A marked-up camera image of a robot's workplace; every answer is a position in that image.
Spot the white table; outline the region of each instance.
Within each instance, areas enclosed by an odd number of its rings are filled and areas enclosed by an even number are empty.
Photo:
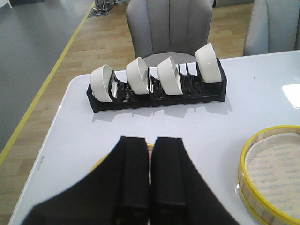
[[[300,125],[299,106],[293,106],[283,92],[284,85],[300,83],[300,51],[221,63],[228,79],[225,102],[93,113],[86,96],[90,75],[72,80],[10,224],[20,224],[34,204],[83,178],[121,135],[145,137],[148,143],[158,136],[183,138],[196,168],[227,210],[240,224],[258,224],[237,190],[240,152],[259,130]],[[195,71],[195,65],[189,67]],[[124,73],[117,76],[122,79]]]

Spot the ceramic bowl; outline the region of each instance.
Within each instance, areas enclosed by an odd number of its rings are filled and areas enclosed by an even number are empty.
[[[141,57],[136,58],[126,67],[127,82],[137,95],[148,94],[148,67]]]
[[[196,60],[205,83],[220,83],[222,81],[217,58],[211,43],[196,51]]]
[[[104,66],[95,69],[90,75],[90,86],[95,98],[100,102],[112,102],[108,94],[108,84],[112,75],[112,69],[109,65],[105,64]],[[111,93],[116,97],[117,93],[117,83],[113,81]]]
[[[161,86],[167,95],[182,95],[179,72],[171,56],[159,63],[157,73]]]

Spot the chair back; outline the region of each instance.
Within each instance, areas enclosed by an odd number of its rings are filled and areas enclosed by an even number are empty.
[[[131,0],[126,11],[135,56],[195,52],[207,43],[210,0]]]
[[[255,0],[244,55],[300,49],[300,0]]]

